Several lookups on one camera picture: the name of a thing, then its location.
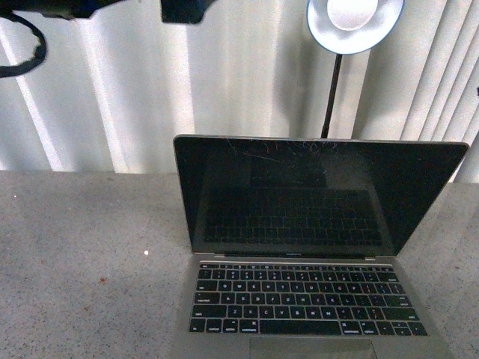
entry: black cable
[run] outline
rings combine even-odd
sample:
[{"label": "black cable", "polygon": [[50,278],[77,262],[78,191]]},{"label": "black cable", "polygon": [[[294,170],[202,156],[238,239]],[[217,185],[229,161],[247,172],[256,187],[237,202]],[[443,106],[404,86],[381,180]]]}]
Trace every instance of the black cable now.
[{"label": "black cable", "polygon": [[12,22],[19,22],[20,24],[30,28],[31,33],[38,37],[40,45],[35,48],[34,57],[30,60],[24,61],[21,64],[13,66],[0,66],[0,78],[20,76],[28,71],[32,71],[35,67],[40,66],[46,57],[46,40],[42,32],[38,30],[32,23],[23,19],[22,17],[15,15],[14,13],[0,13],[0,17],[10,20]]}]

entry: silver laptop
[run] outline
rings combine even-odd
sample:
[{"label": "silver laptop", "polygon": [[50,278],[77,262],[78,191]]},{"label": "silver laptop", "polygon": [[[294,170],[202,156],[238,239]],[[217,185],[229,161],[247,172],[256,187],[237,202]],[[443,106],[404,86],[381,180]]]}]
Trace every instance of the silver laptop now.
[{"label": "silver laptop", "polygon": [[194,255],[171,358],[452,358],[395,257],[467,149],[176,137]]}]

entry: white lamp shade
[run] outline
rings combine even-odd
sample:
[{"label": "white lamp shade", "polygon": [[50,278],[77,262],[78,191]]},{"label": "white lamp shade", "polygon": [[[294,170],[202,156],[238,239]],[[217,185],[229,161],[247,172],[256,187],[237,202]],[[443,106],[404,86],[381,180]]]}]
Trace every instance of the white lamp shade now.
[{"label": "white lamp shade", "polygon": [[404,0],[309,0],[308,27],[330,52],[356,54],[391,32],[403,6]]}]

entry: laptop screen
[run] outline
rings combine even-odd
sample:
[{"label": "laptop screen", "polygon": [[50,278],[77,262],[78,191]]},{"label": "laptop screen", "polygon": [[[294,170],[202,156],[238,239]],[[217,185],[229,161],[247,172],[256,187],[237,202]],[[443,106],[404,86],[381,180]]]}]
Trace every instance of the laptop screen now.
[{"label": "laptop screen", "polygon": [[174,140],[192,250],[238,256],[395,256],[467,144]]}]

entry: desk surface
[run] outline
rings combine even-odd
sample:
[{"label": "desk surface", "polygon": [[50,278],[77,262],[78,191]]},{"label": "desk surface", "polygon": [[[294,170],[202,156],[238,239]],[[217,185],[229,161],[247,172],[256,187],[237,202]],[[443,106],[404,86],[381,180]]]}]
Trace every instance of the desk surface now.
[{"label": "desk surface", "polygon": [[[167,358],[191,255],[176,175],[0,188],[0,357]],[[450,184],[400,254],[461,359],[479,357],[478,238],[479,185]]]}]

